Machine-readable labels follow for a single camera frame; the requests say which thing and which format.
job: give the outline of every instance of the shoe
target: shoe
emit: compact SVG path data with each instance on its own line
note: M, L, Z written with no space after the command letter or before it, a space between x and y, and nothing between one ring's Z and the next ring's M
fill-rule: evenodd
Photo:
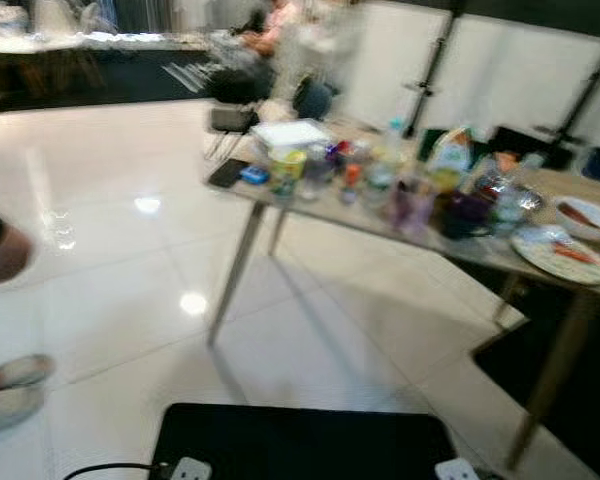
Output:
M45 381L55 370L48 355L28 355L0 367L0 390L34 385Z
M0 430L23 422L40 410L43 403L40 386L0 391Z

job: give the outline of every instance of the wooden tabletop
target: wooden tabletop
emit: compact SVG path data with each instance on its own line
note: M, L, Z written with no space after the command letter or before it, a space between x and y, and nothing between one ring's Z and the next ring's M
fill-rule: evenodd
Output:
M350 126L329 125L328 128L337 138L341 139L364 139L375 143L380 140L376 133ZM416 147L415 142L405 141L404 152L407 158L407 165L415 165ZM241 148L234 152L233 157L249 162L257 160L251 148L250 140L247 140ZM551 198L554 196L572 195L600 205L600 183L594 180L551 170L540 170L536 174L536 177L531 180L547 203L547 206L532 219L534 223L555 223L555 211L551 205ZM570 290L587 289L600 294L600 286L589 287L579 285L544 273L514 252L507 239L473 237L462 240L450 240L441 235L432 226L428 226L419 235L406 235L397 232L378 214L370 212L365 208L360 201L355 202L353 205L344 205L339 200L339 185L337 185L337 182L327 187L320 199L314 202L305 202L301 199L281 200L271 194L267 186L253 186L242 181L237 182L229 189L219 189L212 185L209 186L249 200L260 201L278 208L286 208L289 212L306 215L438 252L445 257L483 265L508 273L517 273L523 277L557 284ZM600 253L600 244L589 244L589 246Z

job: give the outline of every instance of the white panel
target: white panel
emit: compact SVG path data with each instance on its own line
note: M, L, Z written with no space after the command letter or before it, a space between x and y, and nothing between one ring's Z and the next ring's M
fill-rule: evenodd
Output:
M372 2L346 113L376 126L410 113L417 94L401 88L419 80L445 13ZM600 58L600 39L466 15L457 23L434 81L421 127L473 126L479 136L508 124L532 132L558 126ZM579 130L600 142L600 95Z
M384 126L396 114L409 111L415 95L401 85L422 75L444 13L383 2L362 8L366 25L344 109Z

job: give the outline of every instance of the black cable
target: black cable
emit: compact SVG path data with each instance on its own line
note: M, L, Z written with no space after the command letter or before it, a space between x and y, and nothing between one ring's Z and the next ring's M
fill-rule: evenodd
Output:
M92 467L85 467L85 468L81 468L80 470L76 470L75 472L70 473L69 475L64 477L64 480L70 480L70 479L75 478L78 475L82 475L84 473L95 472L98 470L108 470L110 468L135 468L137 470L149 470L149 471L153 472L153 471L157 471L157 470L162 470L166 466L167 465L165 465L165 464L145 465L143 463L104 463L102 465L94 465Z

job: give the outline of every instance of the black floor mat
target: black floor mat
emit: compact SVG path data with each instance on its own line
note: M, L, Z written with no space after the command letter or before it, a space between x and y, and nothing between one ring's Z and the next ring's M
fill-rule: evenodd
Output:
M112 50L95 52L94 57L106 87L92 87L86 79L74 76L67 90L38 98L25 88L15 68L8 69L5 81L1 82L4 89L0 91L0 112L207 96L205 91L191 92L162 68L171 62L180 66L206 62L208 56L204 52Z
M504 281L499 273L458 266L494 291ZM526 296L514 301L530 321L474 355L477 365L520 405L531 394L571 298L564 289L534 283ZM590 325L587 345L571 378L543 423L600 476L600 313Z

